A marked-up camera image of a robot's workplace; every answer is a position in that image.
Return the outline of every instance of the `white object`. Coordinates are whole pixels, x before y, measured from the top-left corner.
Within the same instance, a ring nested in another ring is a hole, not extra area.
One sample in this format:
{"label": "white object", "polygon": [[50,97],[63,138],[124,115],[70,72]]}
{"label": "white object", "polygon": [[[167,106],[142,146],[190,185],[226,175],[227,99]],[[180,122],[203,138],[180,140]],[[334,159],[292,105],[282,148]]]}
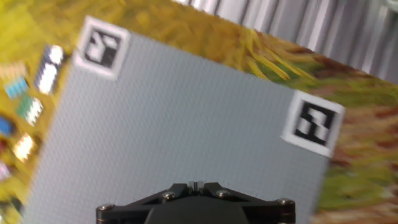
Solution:
{"label": "white object", "polygon": [[332,157],[345,108],[296,90],[282,139],[322,156]]}
{"label": "white object", "polygon": [[398,1],[397,0],[386,0],[386,3],[390,9],[398,12]]}
{"label": "white object", "polygon": [[[95,72],[104,78],[115,80],[126,57],[130,36],[127,29],[87,16],[78,40],[78,51],[74,53],[73,61],[78,67]],[[120,38],[120,43],[117,43],[113,37]],[[117,49],[111,68],[100,64],[107,47]]]}

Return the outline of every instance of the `colorful block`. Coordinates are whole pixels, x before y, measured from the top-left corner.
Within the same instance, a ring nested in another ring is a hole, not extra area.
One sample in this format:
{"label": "colorful block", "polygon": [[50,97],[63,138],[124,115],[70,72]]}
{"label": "colorful block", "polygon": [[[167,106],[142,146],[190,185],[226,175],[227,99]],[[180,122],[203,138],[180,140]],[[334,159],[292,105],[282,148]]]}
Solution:
{"label": "colorful block", "polygon": [[14,145],[12,152],[21,162],[26,162],[29,159],[29,156],[33,153],[35,147],[36,143],[33,138],[25,133],[17,144]]}
{"label": "colorful block", "polygon": [[27,67],[24,62],[0,64],[0,79],[3,82],[9,82],[19,76],[28,76]]}
{"label": "colorful block", "polygon": [[35,86],[41,94],[53,93],[64,60],[65,52],[61,47],[56,45],[46,47],[35,78]]}
{"label": "colorful block", "polygon": [[0,116],[0,134],[8,138],[14,134],[16,130],[14,122]]}
{"label": "colorful block", "polygon": [[4,84],[4,89],[10,99],[23,95],[29,90],[29,86],[22,75]]}
{"label": "colorful block", "polygon": [[26,120],[31,126],[35,126],[40,114],[42,113],[43,106],[41,102],[33,97],[25,96],[17,110],[17,114]]}

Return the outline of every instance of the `corrugated metal panel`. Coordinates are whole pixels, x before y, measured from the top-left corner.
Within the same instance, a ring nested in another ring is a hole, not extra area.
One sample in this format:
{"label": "corrugated metal panel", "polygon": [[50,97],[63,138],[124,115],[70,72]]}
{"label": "corrugated metal panel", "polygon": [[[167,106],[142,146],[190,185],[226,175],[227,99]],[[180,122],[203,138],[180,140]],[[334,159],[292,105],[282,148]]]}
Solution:
{"label": "corrugated metal panel", "polygon": [[398,16],[381,0],[178,0],[398,83]]}

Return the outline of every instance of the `white panel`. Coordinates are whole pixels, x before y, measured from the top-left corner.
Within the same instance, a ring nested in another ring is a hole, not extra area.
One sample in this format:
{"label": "white panel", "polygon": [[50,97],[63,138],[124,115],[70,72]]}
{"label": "white panel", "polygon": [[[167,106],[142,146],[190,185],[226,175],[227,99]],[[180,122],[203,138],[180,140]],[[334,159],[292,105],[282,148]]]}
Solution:
{"label": "white panel", "polygon": [[223,0],[220,3],[218,15],[229,21],[238,23],[244,10],[243,0]]}
{"label": "white panel", "polygon": [[178,2],[180,4],[188,4],[189,3],[189,0],[173,0],[173,1]]}
{"label": "white panel", "polygon": [[309,0],[308,6],[305,10],[304,20],[301,24],[296,43],[303,47],[308,47],[310,42],[311,32],[315,26],[318,11],[320,10],[322,0]]}
{"label": "white panel", "polygon": [[271,26],[272,19],[278,0],[262,0],[259,8],[259,12],[254,23],[254,28],[261,32],[268,32]]}
{"label": "white panel", "polygon": [[295,42],[308,0],[280,0],[272,21],[272,35]]}
{"label": "white panel", "polygon": [[382,6],[379,10],[376,24],[371,36],[368,51],[366,52],[365,59],[362,66],[362,71],[371,73],[371,69],[374,68],[374,59],[378,50],[379,44],[383,41],[381,39],[386,24],[388,23],[389,8]]}
{"label": "white panel", "polygon": [[323,47],[323,40],[327,36],[330,21],[333,18],[335,0],[322,0],[317,14],[316,22],[311,32],[308,48],[318,51]]}
{"label": "white panel", "polygon": [[261,3],[261,0],[251,0],[249,2],[248,10],[246,11],[246,15],[243,20],[244,26],[251,29],[254,28],[259,10],[261,8]]}

